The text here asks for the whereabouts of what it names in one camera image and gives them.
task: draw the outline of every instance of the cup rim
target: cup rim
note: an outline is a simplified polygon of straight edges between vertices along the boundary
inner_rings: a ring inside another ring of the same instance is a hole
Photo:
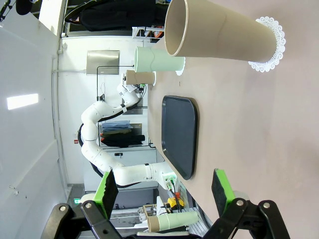
[[[176,0],[172,0],[171,3],[169,4],[167,13],[169,12],[169,8],[170,8],[171,4],[172,4],[174,1],[176,1]],[[181,50],[181,48],[182,48],[182,46],[183,46],[183,43],[184,43],[184,41],[185,41],[185,36],[186,36],[186,33],[187,33],[187,29],[188,29],[188,13],[189,13],[189,10],[188,10],[188,0],[184,0],[184,3],[185,3],[185,11],[186,11],[184,32],[183,32],[183,36],[182,36],[182,38],[181,38],[180,44],[179,44],[177,50],[175,50],[175,52],[174,52],[173,54],[171,54],[171,53],[168,51],[167,44],[166,44],[166,27],[165,27],[165,29],[164,29],[165,48],[166,48],[166,51],[168,52],[168,54],[169,54],[170,56],[176,56],[176,55],[180,52],[180,50]]]

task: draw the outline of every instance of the table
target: table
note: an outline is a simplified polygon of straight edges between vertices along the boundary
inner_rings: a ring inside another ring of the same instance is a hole
[[[187,58],[182,76],[157,72],[149,86],[149,137],[177,173],[161,147],[161,102],[165,95],[194,98],[195,173],[187,181],[177,174],[209,218],[218,218],[211,182],[221,168],[253,203],[275,201],[292,238],[319,238],[319,1],[214,2],[253,19],[272,16],[286,34],[284,57],[268,73],[216,58]],[[155,48],[164,49],[164,39]]]

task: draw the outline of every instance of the white robotic arm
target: white robotic arm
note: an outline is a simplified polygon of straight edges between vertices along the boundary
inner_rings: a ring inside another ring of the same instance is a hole
[[[144,181],[157,181],[166,189],[167,182],[163,175],[174,175],[176,177],[166,162],[125,167],[96,144],[98,138],[96,123],[101,118],[116,114],[120,115],[121,112],[126,112],[127,108],[135,105],[139,101],[135,89],[136,87],[133,85],[126,85],[123,79],[117,90],[123,98],[124,104],[118,107],[111,107],[105,102],[98,101],[83,112],[81,116],[83,122],[81,135],[84,140],[81,151],[100,170],[110,171],[113,169],[118,185],[124,186]]]

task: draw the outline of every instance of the screw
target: screw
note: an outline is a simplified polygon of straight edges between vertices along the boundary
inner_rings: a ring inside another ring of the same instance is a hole
[[[264,203],[264,208],[270,208],[270,204],[269,203]]]
[[[242,200],[238,200],[237,203],[236,203],[238,206],[243,206],[244,205],[244,202]]]

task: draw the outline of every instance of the bolt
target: bolt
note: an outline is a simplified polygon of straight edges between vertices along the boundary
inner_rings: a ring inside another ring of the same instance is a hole
[[[62,206],[62,207],[60,207],[59,209],[60,209],[60,211],[64,212],[65,209],[66,209],[66,207],[65,207],[65,206]]]
[[[238,200],[237,203],[236,203],[238,206],[243,206],[244,205],[244,202],[242,200]]]
[[[264,203],[263,206],[264,206],[264,208],[270,208],[270,204],[269,203]]]

